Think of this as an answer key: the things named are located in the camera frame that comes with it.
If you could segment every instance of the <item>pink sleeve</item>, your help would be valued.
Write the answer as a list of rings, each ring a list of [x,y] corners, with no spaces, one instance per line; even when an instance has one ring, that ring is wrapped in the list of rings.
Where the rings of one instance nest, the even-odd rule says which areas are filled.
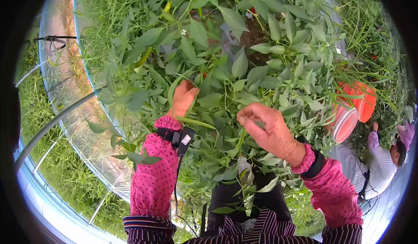
[[[306,172],[315,161],[311,146],[305,144],[305,149],[302,163],[292,168],[294,173]],[[358,194],[342,174],[340,162],[324,159],[322,170],[315,177],[303,180],[306,188],[313,193],[312,206],[316,210],[322,210],[328,226],[336,228],[348,224],[363,225],[362,210],[357,206]]]
[[[379,137],[376,131],[371,131],[368,137],[369,149],[378,149],[380,147]]]
[[[181,123],[169,116],[159,118],[154,126],[174,131],[181,129]],[[156,133],[147,135],[143,148],[149,156],[162,159],[152,165],[137,165],[131,183],[131,215],[153,215],[168,219],[179,163],[177,150],[171,146],[171,142],[163,140]]]

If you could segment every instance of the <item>soil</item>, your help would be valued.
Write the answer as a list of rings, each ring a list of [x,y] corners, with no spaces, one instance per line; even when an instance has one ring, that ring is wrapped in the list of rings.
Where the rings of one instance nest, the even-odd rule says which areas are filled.
[[[254,46],[256,44],[266,42],[266,35],[254,18],[247,18],[245,24],[247,25],[249,32],[243,32],[243,34],[241,35],[241,39],[239,40],[239,42],[242,46],[244,46],[245,48],[250,48],[251,46]],[[270,60],[268,54],[262,54],[251,49],[246,50],[249,51],[247,53],[248,60],[254,63],[256,66],[264,66],[266,65],[266,62]]]

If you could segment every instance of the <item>hand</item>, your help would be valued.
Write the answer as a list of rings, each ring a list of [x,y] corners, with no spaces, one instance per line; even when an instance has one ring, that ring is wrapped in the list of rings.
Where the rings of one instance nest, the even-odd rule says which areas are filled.
[[[373,131],[377,132],[379,128],[379,125],[376,121],[373,122]]]
[[[170,108],[167,115],[174,119],[176,119],[176,116],[184,117],[198,93],[199,88],[195,87],[190,81],[181,81],[180,85],[175,88],[173,107]]]
[[[258,146],[286,160],[291,166],[298,166],[305,157],[305,146],[290,133],[280,111],[254,102],[237,113],[237,120]],[[264,128],[254,121],[264,122]]]

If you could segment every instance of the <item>plastic bucket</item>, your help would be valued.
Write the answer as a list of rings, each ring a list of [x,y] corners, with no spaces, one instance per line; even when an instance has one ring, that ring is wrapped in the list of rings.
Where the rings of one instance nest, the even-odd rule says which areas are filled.
[[[337,143],[343,142],[350,136],[359,119],[359,113],[355,108],[347,109],[343,106],[337,105],[337,115],[335,121],[327,126],[327,130],[331,130],[332,139]]]
[[[352,87],[346,83],[339,83],[339,85],[347,95],[364,95],[363,98],[350,100],[359,113],[359,121],[367,122],[376,106],[376,90],[359,81],[354,82]]]

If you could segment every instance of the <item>black pants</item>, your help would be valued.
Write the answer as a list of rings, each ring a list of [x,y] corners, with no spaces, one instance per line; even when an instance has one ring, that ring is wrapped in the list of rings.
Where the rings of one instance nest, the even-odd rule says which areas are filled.
[[[255,184],[257,190],[262,189],[264,186],[269,184],[272,179],[275,178],[274,173],[267,173],[266,175],[263,175],[263,173],[260,172],[257,167],[253,168],[253,171],[253,183]],[[211,210],[225,207],[227,206],[227,203],[242,201],[242,193],[233,197],[233,195],[236,194],[240,189],[241,186],[238,183],[228,185],[220,182],[219,185],[212,190],[212,198],[208,214],[208,226],[205,236],[217,235],[219,227],[224,224],[225,214],[213,213]],[[253,205],[255,207],[253,207],[251,210],[250,217],[246,215],[245,211],[238,210],[228,214],[228,216],[232,219],[233,222],[243,223],[248,219],[256,219],[260,214],[260,210],[258,208],[268,208],[276,213],[277,221],[292,221],[280,184],[277,184],[270,192],[255,193]]]

